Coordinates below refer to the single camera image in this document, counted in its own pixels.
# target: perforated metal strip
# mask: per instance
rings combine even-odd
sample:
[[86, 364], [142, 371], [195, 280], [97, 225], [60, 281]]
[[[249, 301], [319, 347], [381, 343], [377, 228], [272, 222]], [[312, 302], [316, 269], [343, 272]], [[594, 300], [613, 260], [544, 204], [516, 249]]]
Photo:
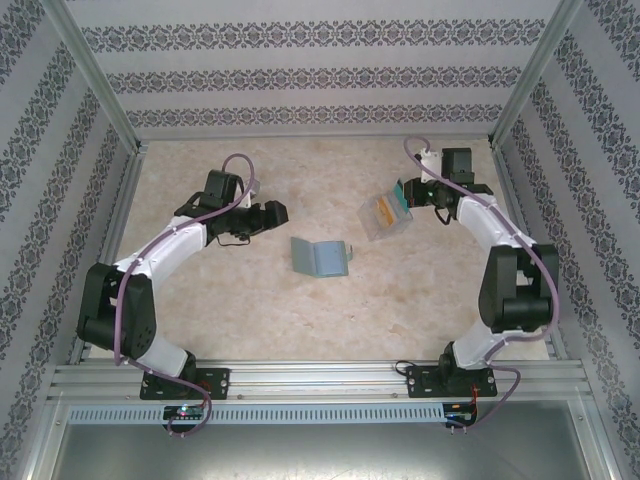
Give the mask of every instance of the perforated metal strip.
[[[72, 407], [72, 425], [150, 425], [162, 423], [162, 405]], [[214, 405], [209, 423], [219, 425], [425, 423], [444, 421], [441, 403], [405, 405]], [[176, 420], [195, 424], [195, 420]]]

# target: black wire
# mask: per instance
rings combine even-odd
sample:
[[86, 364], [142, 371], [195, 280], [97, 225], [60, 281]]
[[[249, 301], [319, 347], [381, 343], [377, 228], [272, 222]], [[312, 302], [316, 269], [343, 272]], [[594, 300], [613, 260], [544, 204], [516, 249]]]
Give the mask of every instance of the black wire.
[[407, 372], [406, 372], [406, 369], [404, 372], [401, 372], [400, 370], [398, 370], [398, 365], [400, 365], [401, 363], [406, 363], [407, 365], [411, 365], [412, 367], [417, 367], [417, 365], [413, 362], [409, 362], [407, 360], [398, 360], [396, 364], [393, 366], [393, 369], [403, 377], [407, 376]]
[[216, 237], [216, 240], [218, 241], [218, 245], [221, 247], [246, 247], [251, 244], [251, 237], [247, 237], [246, 243], [221, 243], [220, 237]]

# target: white arm segment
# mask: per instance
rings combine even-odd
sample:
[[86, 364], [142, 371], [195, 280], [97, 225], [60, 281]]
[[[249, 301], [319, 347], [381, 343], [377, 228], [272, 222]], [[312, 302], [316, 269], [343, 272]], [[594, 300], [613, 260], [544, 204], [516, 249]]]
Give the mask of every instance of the white arm segment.
[[[479, 194], [478, 196], [499, 209], [493, 195]], [[502, 213], [505, 218], [509, 219], [504, 212]], [[514, 240], [513, 236], [507, 232], [505, 226], [498, 221], [496, 216], [491, 213], [491, 210], [483, 207], [470, 197], [462, 197], [460, 199], [457, 217], [458, 221], [469, 229], [487, 253], [491, 250], [491, 247], [497, 245], [509, 245], [514, 248], [520, 248], [520, 245]], [[527, 245], [532, 246], [536, 243], [533, 239], [522, 233], [511, 220], [509, 220], [509, 223]], [[487, 364], [484, 361], [484, 356], [496, 343], [507, 337], [526, 337], [527, 335], [532, 334], [524, 333], [521, 330], [492, 333], [491, 329], [478, 318], [473, 326], [453, 344], [456, 364], [466, 370], [485, 368]]]
[[[167, 227], [160, 233], [173, 230], [176, 226], [191, 220], [189, 217], [173, 217]], [[142, 273], [151, 279], [154, 296], [158, 293], [160, 285], [184, 262], [196, 252], [207, 245], [207, 230], [201, 223], [194, 223], [166, 238], [157, 245], [142, 260], [133, 271], [133, 275]], [[141, 248], [133, 255], [116, 263], [118, 270], [124, 272], [131, 263], [137, 261]], [[172, 377], [178, 377], [187, 361], [187, 352], [156, 333], [149, 350], [136, 360], [138, 363], [153, 371], [164, 373]]]

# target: enclosure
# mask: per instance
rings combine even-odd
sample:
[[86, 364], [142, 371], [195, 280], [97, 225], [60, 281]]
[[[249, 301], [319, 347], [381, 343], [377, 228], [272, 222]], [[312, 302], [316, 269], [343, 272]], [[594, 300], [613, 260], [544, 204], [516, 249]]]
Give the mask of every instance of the enclosure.
[[[0, 476], [639, 476], [639, 7], [1, 2]], [[357, 217], [420, 175], [411, 134], [469, 147], [476, 181], [559, 253], [559, 328], [500, 353], [523, 381], [462, 438], [421, 425], [442, 403], [412, 402], [393, 366], [433, 364], [470, 328], [486, 253], [431, 209], [376, 242]], [[141, 372], [75, 330], [89, 267], [139, 250], [234, 152], [255, 163], [256, 201], [289, 221], [212, 243], [159, 292], [158, 331], [232, 372], [191, 448], [164, 438], [164, 403], [138, 399]], [[349, 275], [293, 272], [291, 237], [349, 243]], [[511, 383], [496, 375], [482, 409]]]

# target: black mounting bracket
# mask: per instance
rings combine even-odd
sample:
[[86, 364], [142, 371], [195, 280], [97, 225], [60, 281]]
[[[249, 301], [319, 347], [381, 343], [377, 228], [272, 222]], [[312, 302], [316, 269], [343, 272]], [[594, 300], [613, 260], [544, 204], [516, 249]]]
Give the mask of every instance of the black mounting bracket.
[[408, 366], [405, 370], [409, 398], [471, 397], [473, 387], [479, 397], [498, 395], [493, 370], [459, 369], [455, 375], [442, 380], [441, 371], [433, 366]]
[[[196, 385], [204, 388], [211, 400], [226, 400], [229, 392], [231, 370], [228, 368], [197, 368]], [[192, 388], [184, 388], [168, 380], [145, 373], [140, 387], [141, 400], [202, 400], [202, 395]]]

